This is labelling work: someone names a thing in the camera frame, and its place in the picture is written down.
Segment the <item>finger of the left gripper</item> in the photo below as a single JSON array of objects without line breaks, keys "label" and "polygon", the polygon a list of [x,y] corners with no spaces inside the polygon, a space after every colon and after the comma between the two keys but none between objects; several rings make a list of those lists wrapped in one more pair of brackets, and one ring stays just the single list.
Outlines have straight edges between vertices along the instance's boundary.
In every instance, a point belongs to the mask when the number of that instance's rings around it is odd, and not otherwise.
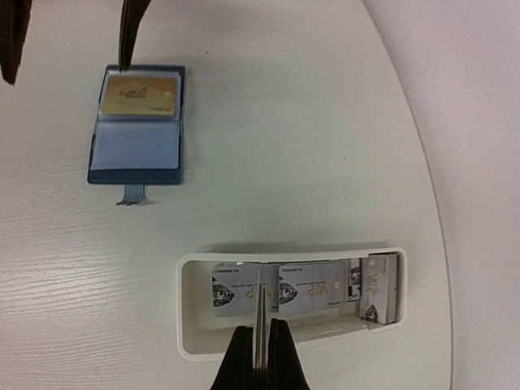
[{"label": "finger of the left gripper", "polygon": [[137,34],[150,0],[124,0],[119,29],[119,71],[126,72],[130,66]]},{"label": "finger of the left gripper", "polygon": [[14,85],[31,15],[31,0],[1,0],[1,72]]}]

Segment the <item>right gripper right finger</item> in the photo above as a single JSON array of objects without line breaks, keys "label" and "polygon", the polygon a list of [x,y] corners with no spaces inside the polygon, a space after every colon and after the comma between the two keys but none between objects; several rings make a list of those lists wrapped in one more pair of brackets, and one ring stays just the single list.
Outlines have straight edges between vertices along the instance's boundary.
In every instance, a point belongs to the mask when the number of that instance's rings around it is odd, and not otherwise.
[{"label": "right gripper right finger", "polygon": [[267,388],[277,390],[310,390],[297,353],[290,326],[283,319],[271,320]]}]

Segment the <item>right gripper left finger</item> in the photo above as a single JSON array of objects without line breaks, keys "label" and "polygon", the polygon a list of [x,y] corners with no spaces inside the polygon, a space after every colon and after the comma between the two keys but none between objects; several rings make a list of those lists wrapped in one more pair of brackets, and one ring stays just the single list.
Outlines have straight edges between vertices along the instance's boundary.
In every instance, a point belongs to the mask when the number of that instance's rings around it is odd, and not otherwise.
[{"label": "right gripper left finger", "polygon": [[235,329],[210,390],[254,389],[253,340],[252,327]]}]

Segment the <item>blue card holder wallet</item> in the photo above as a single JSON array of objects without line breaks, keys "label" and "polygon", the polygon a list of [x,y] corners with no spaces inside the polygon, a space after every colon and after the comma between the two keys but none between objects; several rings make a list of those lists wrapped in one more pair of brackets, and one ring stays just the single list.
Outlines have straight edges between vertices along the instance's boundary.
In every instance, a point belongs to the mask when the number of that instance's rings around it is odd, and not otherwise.
[{"label": "blue card holder wallet", "polygon": [[[104,115],[102,103],[112,76],[170,77],[179,82],[173,116]],[[87,181],[123,186],[122,206],[145,202],[149,186],[180,185],[183,179],[184,92],[186,68],[134,65],[120,72],[106,67],[91,140]]]}]

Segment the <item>silver cards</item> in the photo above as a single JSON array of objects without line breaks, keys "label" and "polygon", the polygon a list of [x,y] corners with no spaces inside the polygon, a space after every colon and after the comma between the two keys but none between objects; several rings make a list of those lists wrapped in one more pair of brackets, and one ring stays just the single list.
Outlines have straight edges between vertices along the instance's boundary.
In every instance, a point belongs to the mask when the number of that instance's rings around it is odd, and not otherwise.
[{"label": "silver cards", "polygon": [[257,310],[254,325],[253,368],[262,373],[267,369],[268,358],[268,304],[267,285],[262,282],[262,275],[258,276]]}]

